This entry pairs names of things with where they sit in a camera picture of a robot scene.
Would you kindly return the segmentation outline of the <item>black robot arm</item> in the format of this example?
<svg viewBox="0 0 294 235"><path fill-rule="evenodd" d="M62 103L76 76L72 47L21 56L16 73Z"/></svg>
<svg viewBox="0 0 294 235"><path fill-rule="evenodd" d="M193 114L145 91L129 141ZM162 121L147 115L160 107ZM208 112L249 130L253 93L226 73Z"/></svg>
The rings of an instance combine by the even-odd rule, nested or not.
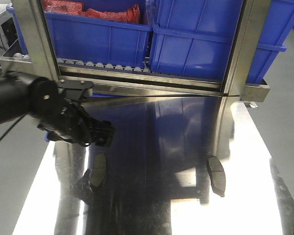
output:
<svg viewBox="0 0 294 235"><path fill-rule="evenodd" d="M86 149L107 147L113 139L109 121L96 120L84 109L87 85L78 95L58 82L37 75L0 75L0 202L24 202L48 141Z"/></svg>

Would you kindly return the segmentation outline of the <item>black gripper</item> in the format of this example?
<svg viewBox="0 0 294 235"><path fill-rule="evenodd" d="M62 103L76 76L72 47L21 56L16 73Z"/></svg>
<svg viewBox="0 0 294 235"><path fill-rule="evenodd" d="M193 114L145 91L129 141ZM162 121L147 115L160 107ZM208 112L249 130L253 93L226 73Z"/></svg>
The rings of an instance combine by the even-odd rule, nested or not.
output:
<svg viewBox="0 0 294 235"><path fill-rule="evenodd" d="M78 143L87 147L109 146L115 128L106 120L91 117L81 105L64 98L57 82L39 77L30 86L31 114L38 119L37 127L49 132L51 141ZM76 196L85 203L91 203L93 190L90 184L90 169L75 185Z"/></svg>

